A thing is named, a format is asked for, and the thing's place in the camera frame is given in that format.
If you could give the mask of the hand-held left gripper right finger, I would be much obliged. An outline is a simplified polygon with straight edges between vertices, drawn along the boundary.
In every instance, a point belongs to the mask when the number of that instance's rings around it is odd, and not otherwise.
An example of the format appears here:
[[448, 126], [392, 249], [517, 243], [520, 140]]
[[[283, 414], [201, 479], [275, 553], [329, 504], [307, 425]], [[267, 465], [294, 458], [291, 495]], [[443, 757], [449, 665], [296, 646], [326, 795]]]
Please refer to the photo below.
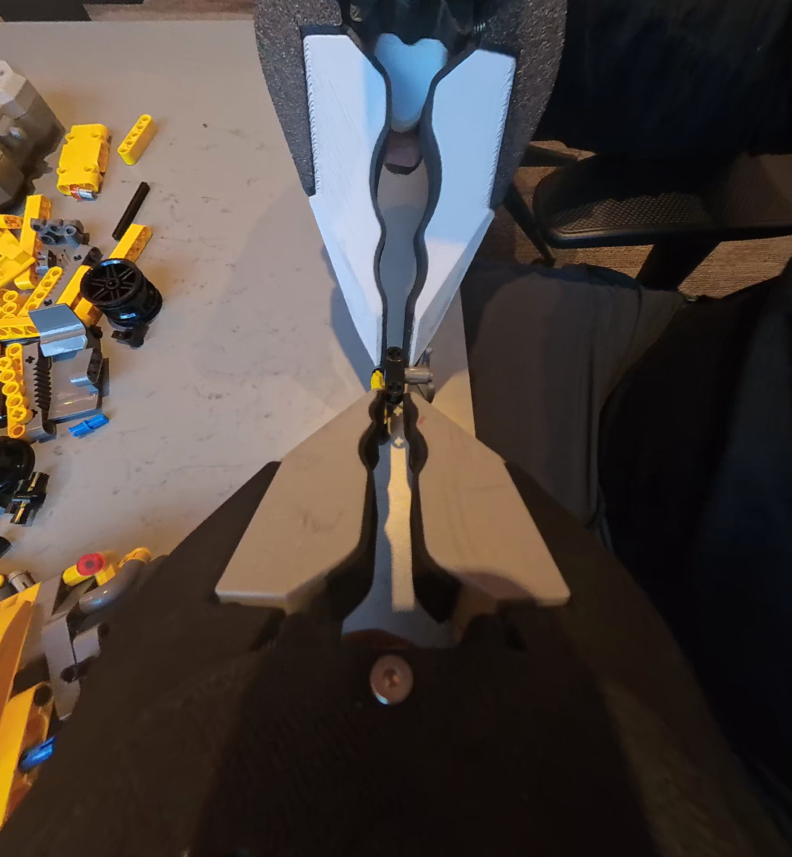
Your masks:
[[570, 588], [504, 459], [423, 398], [406, 394], [402, 413], [423, 610], [466, 627], [511, 604], [567, 604]]

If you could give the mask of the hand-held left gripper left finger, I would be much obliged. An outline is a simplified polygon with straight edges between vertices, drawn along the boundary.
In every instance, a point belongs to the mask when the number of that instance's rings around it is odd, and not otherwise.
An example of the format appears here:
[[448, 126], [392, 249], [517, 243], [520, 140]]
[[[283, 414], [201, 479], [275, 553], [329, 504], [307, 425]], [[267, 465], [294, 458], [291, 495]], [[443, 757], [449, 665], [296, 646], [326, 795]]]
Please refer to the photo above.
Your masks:
[[369, 391], [287, 453], [216, 585], [222, 603], [346, 619], [373, 583], [386, 403]]

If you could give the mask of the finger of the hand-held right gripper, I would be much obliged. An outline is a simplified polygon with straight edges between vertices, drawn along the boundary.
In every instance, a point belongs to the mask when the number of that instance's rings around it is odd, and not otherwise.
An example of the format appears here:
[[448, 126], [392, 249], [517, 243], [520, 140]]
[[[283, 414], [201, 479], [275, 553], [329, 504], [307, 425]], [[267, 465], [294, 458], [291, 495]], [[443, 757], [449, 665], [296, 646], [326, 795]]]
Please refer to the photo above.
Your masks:
[[378, 186], [390, 131], [390, 80], [344, 33], [306, 34], [303, 55], [315, 177], [309, 202], [361, 342], [378, 365], [387, 328]]
[[427, 204], [415, 233], [415, 283], [404, 348], [418, 362], [442, 322], [493, 219], [492, 195], [516, 60], [467, 50], [430, 84], [420, 119]]

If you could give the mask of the black beam with yellow pins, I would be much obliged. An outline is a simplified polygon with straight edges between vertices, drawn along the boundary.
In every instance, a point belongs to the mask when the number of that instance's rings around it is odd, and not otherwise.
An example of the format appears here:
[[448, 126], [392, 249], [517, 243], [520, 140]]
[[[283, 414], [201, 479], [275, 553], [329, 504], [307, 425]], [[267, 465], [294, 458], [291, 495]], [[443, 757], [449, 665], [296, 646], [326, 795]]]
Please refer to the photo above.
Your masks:
[[392, 419], [402, 405], [402, 400], [393, 404], [388, 400], [385, 391], [383, 366], [373, 370], [370, 379], [370, 390], [374, 394], [373, 403], [370, 406], [370, 417], [373, 423], [373, 437], [381, 446], [390, 440]]

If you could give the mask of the grey desk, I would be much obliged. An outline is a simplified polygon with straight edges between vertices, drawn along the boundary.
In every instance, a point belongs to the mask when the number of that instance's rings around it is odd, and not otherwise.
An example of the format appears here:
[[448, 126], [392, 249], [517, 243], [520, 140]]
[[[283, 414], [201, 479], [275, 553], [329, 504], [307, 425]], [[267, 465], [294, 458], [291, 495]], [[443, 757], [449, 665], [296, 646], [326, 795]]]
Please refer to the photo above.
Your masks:
[[171, 553], [265, 464], [369, 391], [373, 365], [329, 267], [262, 75], [251, 20], [0, 23], [0, 60], [65, 128], [158, 133], [136, 166], [116, 151], [97, 201], [37, 190], [108, 253], [142, 181], [138, 264], [164, 306], [145, 344], [103, 335], [110, 422], [35, 446], [50, 475], [33, 524], [0, 519], [0, 573], [35, 580], [82, 554]]

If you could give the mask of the person's right hand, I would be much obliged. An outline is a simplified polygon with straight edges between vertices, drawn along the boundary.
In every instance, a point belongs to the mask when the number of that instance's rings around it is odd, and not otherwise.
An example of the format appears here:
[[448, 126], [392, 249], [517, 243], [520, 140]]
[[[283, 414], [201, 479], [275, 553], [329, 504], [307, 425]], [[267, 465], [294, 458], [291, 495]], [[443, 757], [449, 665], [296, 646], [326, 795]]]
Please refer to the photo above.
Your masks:
[[416, 131], [389, 131], [386, 137], [384, 166], [391, 174], [408, 176], [422, 161], [423, 155]]

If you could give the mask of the black office chair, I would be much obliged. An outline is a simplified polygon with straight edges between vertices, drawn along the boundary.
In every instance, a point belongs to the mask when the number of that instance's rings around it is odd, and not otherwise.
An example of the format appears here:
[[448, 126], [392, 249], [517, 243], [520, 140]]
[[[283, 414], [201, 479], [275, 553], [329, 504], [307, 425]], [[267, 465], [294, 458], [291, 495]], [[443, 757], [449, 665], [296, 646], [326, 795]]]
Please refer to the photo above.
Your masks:
[[[519, 166], [559, 167], [565, 165], [570, 160], [571, 158], [568, 154], [537, 145], [535, 141], [532, 141], [525, 150]], [[543, 237], [532, 209], [527, 205], [524, 198], [522, 198], [514, 179], [504, 197], [504, 207], [540, 254], [540, 264], [546, 267], [554, 267], [556, 257]]]

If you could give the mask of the short yellow holed beam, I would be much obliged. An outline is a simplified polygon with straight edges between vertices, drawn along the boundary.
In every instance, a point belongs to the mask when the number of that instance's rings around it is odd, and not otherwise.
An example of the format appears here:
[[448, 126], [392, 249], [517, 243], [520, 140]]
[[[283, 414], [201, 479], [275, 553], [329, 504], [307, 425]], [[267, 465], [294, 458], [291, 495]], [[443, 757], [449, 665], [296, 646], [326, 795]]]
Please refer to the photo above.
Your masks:
[[135, 166], [141, 160], [157, 130], [152, 116], [143, 114], [138, 118], [116, 149], [126, 166]]

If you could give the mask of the person's leg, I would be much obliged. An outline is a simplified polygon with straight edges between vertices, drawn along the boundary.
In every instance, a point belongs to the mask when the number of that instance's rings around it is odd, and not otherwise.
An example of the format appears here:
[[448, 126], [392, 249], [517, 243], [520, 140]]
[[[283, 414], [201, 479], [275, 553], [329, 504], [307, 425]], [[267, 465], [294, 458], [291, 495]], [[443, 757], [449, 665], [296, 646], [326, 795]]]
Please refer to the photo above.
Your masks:
[[598, 533], [602, 409], [684, 299], [604, 266], [487, 260], [460, 294], [478, 438]]

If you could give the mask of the black axle rod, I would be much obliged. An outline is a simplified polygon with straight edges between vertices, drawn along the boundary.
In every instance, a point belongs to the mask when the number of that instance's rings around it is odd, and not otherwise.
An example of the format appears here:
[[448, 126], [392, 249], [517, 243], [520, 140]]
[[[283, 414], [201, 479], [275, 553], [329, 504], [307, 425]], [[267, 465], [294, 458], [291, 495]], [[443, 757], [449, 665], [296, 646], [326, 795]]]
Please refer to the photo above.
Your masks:
[[120, 220], [118, 221], [115, 229], [112, 232], [112, 238], [114, 241], [121, 241], [128, 229], [133, 225], [133, 221], [135, 220], [146, 197], [148, 196], [150, 189], [151, 187], [149, 183], [139, 183], [129, 203], [125, 207]]

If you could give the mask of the yellow motor block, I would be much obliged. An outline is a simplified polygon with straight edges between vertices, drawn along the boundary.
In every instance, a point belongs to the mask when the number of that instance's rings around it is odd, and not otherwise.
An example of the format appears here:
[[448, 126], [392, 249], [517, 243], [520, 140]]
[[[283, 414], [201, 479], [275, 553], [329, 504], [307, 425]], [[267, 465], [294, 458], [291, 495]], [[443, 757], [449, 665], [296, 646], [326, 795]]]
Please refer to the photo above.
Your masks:
[[75, 200], [96, 200], [110, 156], [111, 134], [101, 123], [75, 124], [65, 135], [57, 188]]

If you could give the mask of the long yellow holed beam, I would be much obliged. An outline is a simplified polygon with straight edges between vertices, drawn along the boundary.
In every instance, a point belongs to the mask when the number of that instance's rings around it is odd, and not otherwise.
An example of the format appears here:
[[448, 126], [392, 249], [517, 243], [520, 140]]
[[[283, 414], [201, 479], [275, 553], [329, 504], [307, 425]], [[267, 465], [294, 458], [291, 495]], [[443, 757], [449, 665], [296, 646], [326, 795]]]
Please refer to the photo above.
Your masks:
[[[107, 259], [127, 259], [136, 264], [152, 236], [153, 231], [149, 226], [133, 224], [123, 239], [117, 243], [110, 257]], [[96, 261], [77, 267], [72, 278], [69, 280], [69, 284], [58, 299], [59, 304], [69, 306], [75, 312], [75, 315], [88, 326], [95, 324], [100, 316], [102, 316], [102, 312], [82, 297], [80, 283], [87, 270], [101, 261], [103, 260], [97, 259]]]

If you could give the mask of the dark grey joint connector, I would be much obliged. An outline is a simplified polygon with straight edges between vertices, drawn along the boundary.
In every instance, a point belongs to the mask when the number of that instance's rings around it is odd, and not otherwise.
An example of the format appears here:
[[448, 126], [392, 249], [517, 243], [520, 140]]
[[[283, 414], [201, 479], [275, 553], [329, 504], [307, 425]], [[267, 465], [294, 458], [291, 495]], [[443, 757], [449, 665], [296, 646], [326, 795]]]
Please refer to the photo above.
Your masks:
[[37, 241], [47, 247], [77, 248], [90, 241], [90, 235], [80, 220], [31, 218], [30, 226]]

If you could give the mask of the grey battery box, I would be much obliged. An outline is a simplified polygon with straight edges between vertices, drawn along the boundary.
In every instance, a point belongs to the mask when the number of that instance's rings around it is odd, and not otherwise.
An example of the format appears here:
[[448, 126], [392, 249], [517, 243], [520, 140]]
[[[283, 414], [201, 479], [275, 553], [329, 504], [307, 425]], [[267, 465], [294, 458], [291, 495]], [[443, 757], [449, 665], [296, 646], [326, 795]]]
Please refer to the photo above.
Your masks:
[[65, 135], [35, 86], [0, 61], [0, 210], [11, 206]]

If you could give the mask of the grey digger bucket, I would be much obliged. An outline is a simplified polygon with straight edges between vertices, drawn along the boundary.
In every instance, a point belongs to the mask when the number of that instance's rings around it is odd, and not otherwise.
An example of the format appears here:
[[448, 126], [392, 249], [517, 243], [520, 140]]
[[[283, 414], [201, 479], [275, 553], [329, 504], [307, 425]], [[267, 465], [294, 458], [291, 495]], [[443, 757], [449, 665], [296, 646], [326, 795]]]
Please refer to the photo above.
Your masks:
[[31, 311], [39, 334], [43, 380], [49, 383], [47, 417], [70, 423], [101, 412], [109, 391], [109, 360], [102, 351], [102, 332], [89, 327], [67, 305]]

